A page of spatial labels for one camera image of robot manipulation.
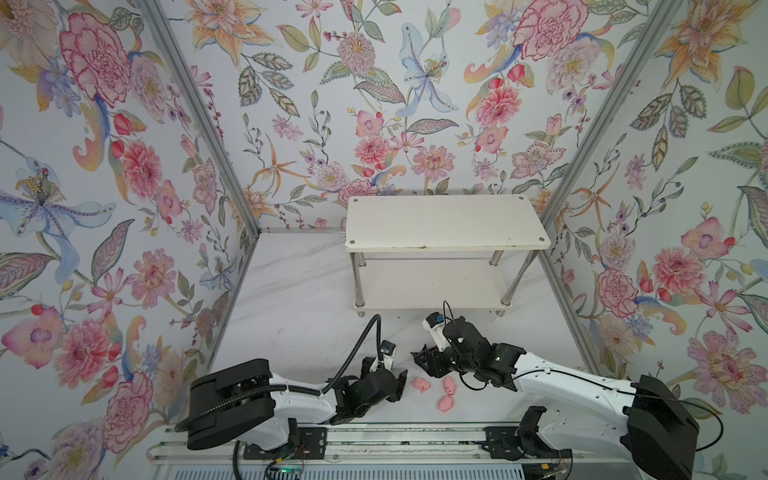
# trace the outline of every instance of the white floor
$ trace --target white floor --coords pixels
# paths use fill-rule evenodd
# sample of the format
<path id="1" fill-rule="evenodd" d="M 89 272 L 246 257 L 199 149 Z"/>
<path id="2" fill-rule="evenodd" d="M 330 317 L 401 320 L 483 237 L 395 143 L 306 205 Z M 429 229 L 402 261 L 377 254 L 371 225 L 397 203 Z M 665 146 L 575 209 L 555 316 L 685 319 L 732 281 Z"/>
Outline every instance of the white floor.
<path id="1" fill-rule="evenodd" d="M 539 396 L 491 386 L 473 392 L 452 373 L 458 385 L 455 407 L 447 413 L 437 410 L 445 395 L 442 380 L 427 377 L 410 353 L 430 342 L 421 321 L 442 307 L 366 311 L 366 317 L 359 318 L 353 309 L 352 267 L 343 241 L 342 233 L 262 235 L 213 370 L 264 358 L 283 377 L 324 382 L 341 366 L 368 319 L 380 313 L 382 338 L 397 345 L 395 374 L 407 369 L 409 383 L 421 376 L 432 388 L 421 394 L 408 385 L 400 402 L 379 404 L 361 422 L 509 422 L 519 420 L 530 405 L 549 404 Z M 515 277 L 524 257 L 525 252 L 509 252 L 502 258 L 507 281 Z M 512 302 L 513 308 L 500 319 L 491 310 L 454 310 L 454 315 L 474 323 L 491 343 L 521 346 L 564 366 L 584 365 L 538 261 L 528 269 Z M 359 375 L 362 358 L 375 355 L 374 342 L 372 331 L 348 375 Z M 482 385 L 471 376 L 464 378 L 471 386 Z"/>

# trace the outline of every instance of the blue flower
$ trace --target blue flower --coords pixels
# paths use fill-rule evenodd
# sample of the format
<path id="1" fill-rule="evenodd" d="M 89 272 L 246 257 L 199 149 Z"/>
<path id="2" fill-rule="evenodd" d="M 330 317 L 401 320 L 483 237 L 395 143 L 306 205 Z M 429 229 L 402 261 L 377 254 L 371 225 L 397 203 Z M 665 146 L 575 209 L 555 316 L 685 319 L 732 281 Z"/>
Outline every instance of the blue flower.
<path id="1" fill-rule="evenodd" d="M 205 286 L 210 290 L 221 288 L 222 286 L 228 290 L 233 290 L 235 286 L 232 284 L 230 277 L 234 273 L 236 267 L 237 258 L 232 260 L 232 263 L 225 268 L 224 262 L 221 261 L 221 257 L 216 257 L 216 263 L 214 264 L 214 272 L 216 273 L 203 273 L 200 277 L 200 285 Z"/>
<path id="2" fill-rule="evenodd" d="M 80 256 L 68 235 L 76 226 L 95 228 L 107 223 L 114 204 L 85 202 L 76 207 L 57 204 L 65 199 L 59 180 L 50 165 L 27 158 L 29 170 L 16 171 L 16 189 L 24 198 L 14 197 L 0 189 L 0 218 L 4 218 L 14 235 L 25 237 L 31 232 L 46 233 L 58 243 L 61 261 L 54 274 L 56 283 L 64 283 L 78 268 Z"/>
<path id="3" fill-rule="evenodd" d="M 400 48 L 400 61 L 406 68 L 404 80 L 413 87 L 413 99 L 411 103 L 395 112 L 398 117 L 410 117 L 416 113 L 416 108 L 423 98 L 428 98 L 432 106 L 441 112 L 458 110 L 448 95 L 438 91 L 435 83 L 448 69 L 448 54 L 443 52 L 437 59 L 429 58 L 421 66 L 419 58 L 424 48 L 422 34 L 413 24 L 406 23 L 402 26 L 402 47 Z"/>

